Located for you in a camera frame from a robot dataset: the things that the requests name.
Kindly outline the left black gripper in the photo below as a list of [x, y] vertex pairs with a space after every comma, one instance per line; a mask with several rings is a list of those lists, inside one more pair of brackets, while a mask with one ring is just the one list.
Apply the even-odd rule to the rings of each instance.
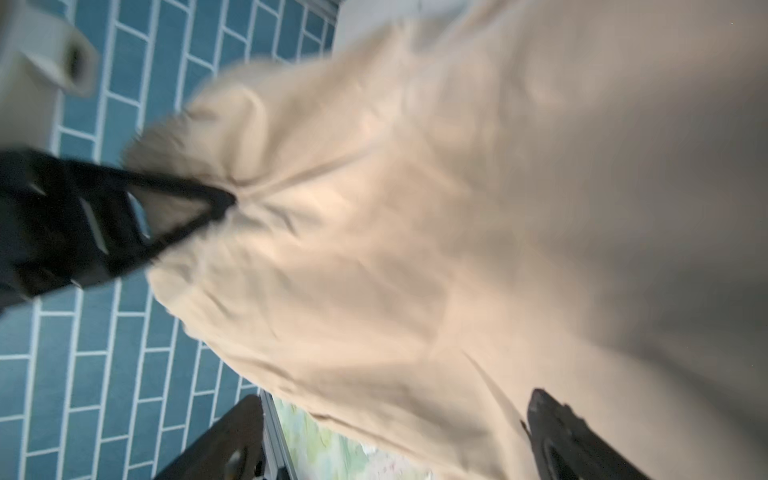
[[[142, 232], [129, 191], [201, 201], [203, 211], [158, 236]], [[142, 174], [32, 149], [1, 153], [1, 307], [129, 273], [236, 204], [192, 180]]]

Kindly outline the beige drawstring shorts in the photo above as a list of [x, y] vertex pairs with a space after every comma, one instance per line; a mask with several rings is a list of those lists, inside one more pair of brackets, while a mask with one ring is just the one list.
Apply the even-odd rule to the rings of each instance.
[[187, 334], [451, 479], [533, 479], [533, 390], [654, 479], [767, 475], [767, 5], [476, 1], [220, 73], [124, 166], [233, 192]]

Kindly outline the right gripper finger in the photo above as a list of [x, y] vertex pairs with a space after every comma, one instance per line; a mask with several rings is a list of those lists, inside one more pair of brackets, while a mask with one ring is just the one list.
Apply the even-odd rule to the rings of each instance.
[[648, 480], [568, 405], [535, 389], [525, 424], [542, 480]]

